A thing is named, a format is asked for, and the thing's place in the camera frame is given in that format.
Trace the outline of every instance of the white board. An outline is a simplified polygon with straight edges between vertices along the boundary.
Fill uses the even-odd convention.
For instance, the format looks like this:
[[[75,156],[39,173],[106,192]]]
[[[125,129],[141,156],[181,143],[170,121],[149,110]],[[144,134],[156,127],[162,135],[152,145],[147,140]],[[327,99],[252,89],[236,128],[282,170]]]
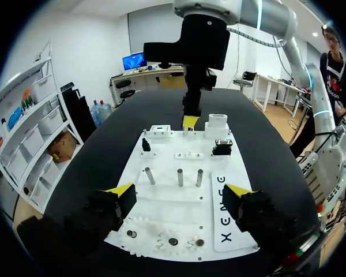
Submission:
[[[149,142],[153,155],[141,154],[142,138]],[[118,183],[135,183],[137,202],[128,214],[130,219],[118,232],[110,232],[105,241],[133,254],[171,261],[223,260],[256,252],[249,233],[241,233],[233,220],[228,225],[221,223],[221,218],[229,217],[219,206],[218,191],[225,182],[219,185],[212,177],[220,174],[229,184],[251,190],[235,138],[233,134],[227,138],[233,142],[232,155],[211,156],[215,140],[205,138],[204,132],[185,136],[182,131],[172,131],[169,138],[149,138],[142,133]],[[200,157],[190,158],[189,154]],[[151,169],[154,185],[146,167]],[[183,187],[178,186],[177,169],[183,170]],[[198,188],[199,169],[204,173]],[[128,230],[137,236],[128,237]],[[221,242],[225,238],[221,234],[228,232],[230,241]],[[168,243],[170,237],[178,240],[177,246]],[[204,246],[193,243],[198,239],[205,242]]]

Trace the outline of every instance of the yellow tape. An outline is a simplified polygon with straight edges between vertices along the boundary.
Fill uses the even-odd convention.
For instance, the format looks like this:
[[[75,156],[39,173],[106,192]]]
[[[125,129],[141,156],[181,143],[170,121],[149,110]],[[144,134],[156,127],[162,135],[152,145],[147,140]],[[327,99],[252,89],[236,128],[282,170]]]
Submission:
[[[117,186],[116,188],[108,189],[108,190],[104,190],[104,191],[116,193],[118,195],[118,197],[120,197],[132,185],[133,185],[133,183],[129,183],[129,184],[124,185],[124,186]]]
[[[183,117],[183,127],[193,128],[199,117],[192,117],[190,115],[185,115]]]
[[[233,186],[233,185],[230,185],[230,184],[226,184],[226,186],[228,186],[234,193],[236,193],[238,196],[242,196],[246,193],[253,193],[253,191],[251,190],[247,190],[247,189],[243,189],[243,188],[240,188],[238,186]]]

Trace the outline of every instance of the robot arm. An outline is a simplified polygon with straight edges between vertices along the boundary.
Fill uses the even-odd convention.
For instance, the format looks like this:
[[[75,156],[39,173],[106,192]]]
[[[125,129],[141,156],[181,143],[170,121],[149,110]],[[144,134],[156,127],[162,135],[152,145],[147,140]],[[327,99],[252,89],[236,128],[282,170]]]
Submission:
[[[183,115],[200,116],[200,89],[215,85],[208,68],[223,70],[230,36],[227,25],[241,23],[287,41],[283,49],[295,82],[312,91],[317,134],[318,152],[300,166],[315,202],[323,203],[322,214],[330,211],[346,190],[346,133],[340,142],[331,135],[336,131],[332,107],[319,68],[302,62],[294,38],[296,14],[276,0],[175,0],[174,12],[184,18],[179,41],[145,43],[144,54],[149,61],[183,63],[189,68]]]

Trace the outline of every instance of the stool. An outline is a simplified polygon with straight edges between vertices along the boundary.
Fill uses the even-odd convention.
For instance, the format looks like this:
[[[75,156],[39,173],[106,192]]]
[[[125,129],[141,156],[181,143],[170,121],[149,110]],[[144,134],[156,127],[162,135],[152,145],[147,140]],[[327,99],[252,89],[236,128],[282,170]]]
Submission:
[[[312,111],[313,110],[313,107],[310,103],[310,101],[308,99],[306,99],[304,96],[302,95],[296,95],[296,101],[302,105],[304,105],[304,109],[302,111],[302,116],[301,116],[301,119],[299,121],[299,123],[297,124],[296,128],[294,128],[292,125],[291,125],[291,122],[293,124],[296,124],[295,121],[289,119],[288,120],[288,124],[290,125],[291,128],[293,128],[293,130],[295,130],[295,133],[294,135],[292,136],[292,139],[289,141],[288,145],[291,145],[291,143],[294,141],[294,139],[296,138],[296,136],[298,135],[299,131],[300,131],[300,127],[301,127],[301,124],[303,122],[303,120],[305,119],[305,116],[307,114],[308,111]]]
[[[118,108],[121,104],[123,104],[127,98],[131,97],[132,95],[135,94],[135,90],[131,89],[131,90],[128,90],[128,91],[123,91],[123,88],[125,87],[128,87],[131,85],[131,80],[122,80],[122,81],[119,81],[115,84],[115,87],[117,89],[122,89],[122,93],[119,95],[119,97],[122,99],[122,101],[117,104],[116,106],[114,106],[114,108]]]
[[[240,91],[243,93],[243,88],[251,88],[254,85],[255,76],[256,72],[245,71],[241,79],[233,80],[233,84],[239,85],[241,87]]]

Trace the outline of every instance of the ceiling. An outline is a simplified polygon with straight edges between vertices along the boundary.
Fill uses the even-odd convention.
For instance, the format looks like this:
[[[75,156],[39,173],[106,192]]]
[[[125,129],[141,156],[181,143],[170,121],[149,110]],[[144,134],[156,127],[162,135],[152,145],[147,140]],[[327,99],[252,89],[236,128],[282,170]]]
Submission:
[[[326,18],[322,12],[311,3],[311,0],[281,1],[289,6],[298,17],[298,36],[313,45],[319,52],[325,52],[321,26],[326,22]],[[173,0],[52,0],[48,4],[47,10],[113,18],[135,10],[167,3],[173,3]],[[316,32],[318,36],[314,37],[313,32]]]

